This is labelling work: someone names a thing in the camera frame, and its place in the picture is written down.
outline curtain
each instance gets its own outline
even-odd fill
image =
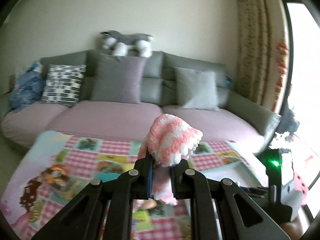
[[[273,103],[271,111],[273,112],[279,112],[280,107],[282,105],[282,100],[279,100],[280,95],[284,94],[285,87],[286,87],[286,79],[287,79],[287,56],[289,54],[289,49],[284,41],[284,39],[279,42],[276,46],[276,49],[278,50],[278,58],[277,58],[277,64],[278,64],[278,79],[275,87],[275,101]]]
[[[238,0],[239,55],[235,90],[261,105],[270,69],[270,36],[265,0]]]

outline pink sofa cushion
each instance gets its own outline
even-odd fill
[[[178,106],[165,106],[162,110],[202,131],[204,141],[234,140],[252,153],[259,152],[264,145],[264,137],[255,128],[227,110],[178,109]]]
[[[30,148],[47,125],[67,109],[67,106],[58,104],[35,102],[17,113],[7,114],[1,122],[2,132],[10,140]]]
[[[115,140],[143,140],[162,114],[154,104],[81,101],[58,116],[48,130]]]

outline stuffed animal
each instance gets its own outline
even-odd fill
[[[129,49],[135,49],[139,52],[140,57],[151,57],[151,41],[153,37],[144,33],[124,35],[117,31],[102,32],[103,49],[114,51],[113,56],[127,56]]]
[[[174,115],[162,114],[154,120],[137,158],[144,158],[148,150],[155,161],[152,183],[155,200],[169,205],[177,204],[171,188],[170,167],[178,164],[181,158],[188,159],[196,150],[202,136],[201,131]],[[133,210],[143,204],[144,200],[135,200]]]

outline wall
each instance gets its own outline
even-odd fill
[[[148,33],[153,50],[225,63],[234,73],[237,0],[22,0],[0,29],[0,94],[16,68],[97,48],[99,32]]]

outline purple pillow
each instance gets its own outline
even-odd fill
[[[140,103],[145,57],[100,54],[91,101]]]

